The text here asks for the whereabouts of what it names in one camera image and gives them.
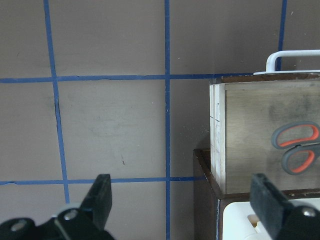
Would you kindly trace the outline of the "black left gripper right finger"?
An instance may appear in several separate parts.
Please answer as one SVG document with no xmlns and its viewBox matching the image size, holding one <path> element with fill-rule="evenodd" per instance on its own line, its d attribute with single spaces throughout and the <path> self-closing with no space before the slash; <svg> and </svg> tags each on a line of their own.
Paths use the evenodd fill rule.
<svg viewBox="0 0 320 240">
<path fill-rule="evenodd" d="M 263 173 L 252 175 L 250 206 L 273 240 L 278 240 L 294 205 Z"/>
</svg>

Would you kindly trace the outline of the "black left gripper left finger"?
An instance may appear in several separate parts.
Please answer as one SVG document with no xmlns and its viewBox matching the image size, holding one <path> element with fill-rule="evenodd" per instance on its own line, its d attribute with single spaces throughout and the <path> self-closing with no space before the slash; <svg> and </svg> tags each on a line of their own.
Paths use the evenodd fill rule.
<svg viewBox="0 0 320 240">
<path fill-rule="evenodd" d="M 80 204 L 93 224 L 104 230 L 112 208 L 112 188 L 110 174 L 99 174 Z"/>
</svg>

